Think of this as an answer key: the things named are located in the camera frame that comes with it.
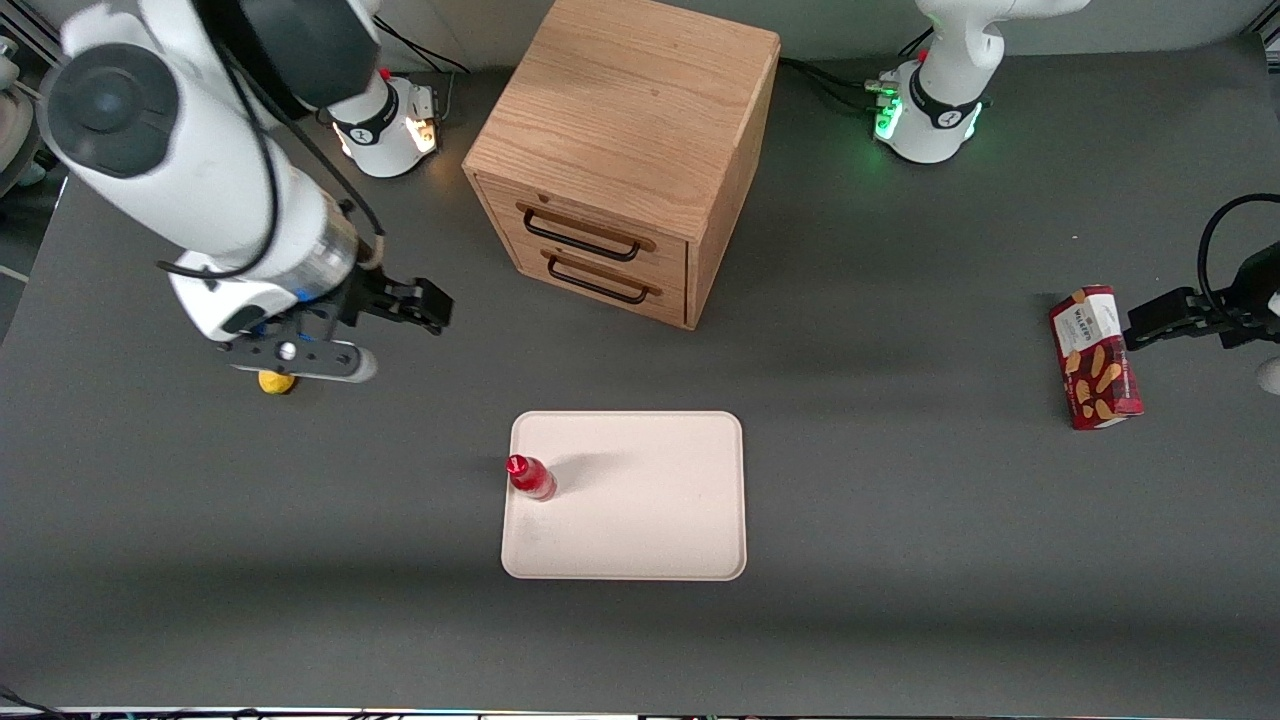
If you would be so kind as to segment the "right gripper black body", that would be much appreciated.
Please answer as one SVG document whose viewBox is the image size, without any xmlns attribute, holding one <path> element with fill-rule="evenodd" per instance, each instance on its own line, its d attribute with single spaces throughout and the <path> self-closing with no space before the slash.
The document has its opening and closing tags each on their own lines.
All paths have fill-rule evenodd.
<svg viewBox="0 0 1280 720">
<path fill-rule="evenodd" d="M 262 338 L 312 347 L 335 340 L 343 327 L 353 327 L 364 314 L 384 313 L 398 301 L 398 283 L 381 268 L 356 266 L 335 288 L 305 296 L 292 307 L 262 322 Z"/>
</svg>

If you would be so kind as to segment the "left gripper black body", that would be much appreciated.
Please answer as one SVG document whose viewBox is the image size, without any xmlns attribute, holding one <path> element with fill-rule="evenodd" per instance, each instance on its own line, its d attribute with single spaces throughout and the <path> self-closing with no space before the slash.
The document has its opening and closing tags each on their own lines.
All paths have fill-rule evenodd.
<svg viewBox="0 0 1280 720">
<path fill-rule="evenodd" d="M 1276 243 L 1248 256 L 1224 290 L 1211 288 L 1208 246 L 1203 243 L 1198 250 L 1198 282 L 1217 320 L 1217 336 L 1224 348 L 1238 348 L 1251 342 L 1279 342 Z"/>
</svg>

